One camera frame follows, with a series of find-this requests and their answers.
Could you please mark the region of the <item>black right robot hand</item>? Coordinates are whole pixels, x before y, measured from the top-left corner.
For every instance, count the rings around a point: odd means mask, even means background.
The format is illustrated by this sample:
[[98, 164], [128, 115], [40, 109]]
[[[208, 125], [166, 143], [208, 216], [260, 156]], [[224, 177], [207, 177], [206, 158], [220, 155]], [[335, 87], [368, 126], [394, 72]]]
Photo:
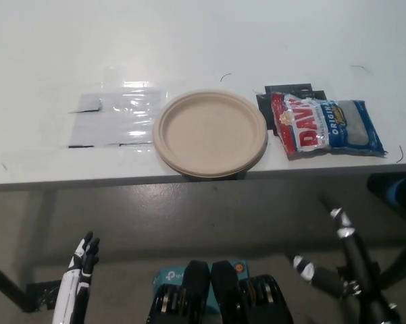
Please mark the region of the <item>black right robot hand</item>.
[[336, 299], [356, 298], [360, 323], [400, 323], [396, 306], [389, 303], [382, 293], [379, 266], [372, 262], [345, 209], [323, 196], [320, 202], [334, 222], [345, 265], [331, 271], [308, 261], [298, 252], [288, 251], [286, 255], [291, 265], [309, 285], [327, 295]]

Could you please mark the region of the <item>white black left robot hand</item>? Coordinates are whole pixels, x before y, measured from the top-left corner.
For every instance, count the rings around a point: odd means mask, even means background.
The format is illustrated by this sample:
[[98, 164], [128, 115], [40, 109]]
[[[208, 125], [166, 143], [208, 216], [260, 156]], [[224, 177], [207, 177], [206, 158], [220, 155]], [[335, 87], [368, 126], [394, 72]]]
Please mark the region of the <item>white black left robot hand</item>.
[[53, 313], [53, 324], [84, 323], [95, 265], [99, 262], [99, 238], [88, 232], [78, 244], [64, 273]]

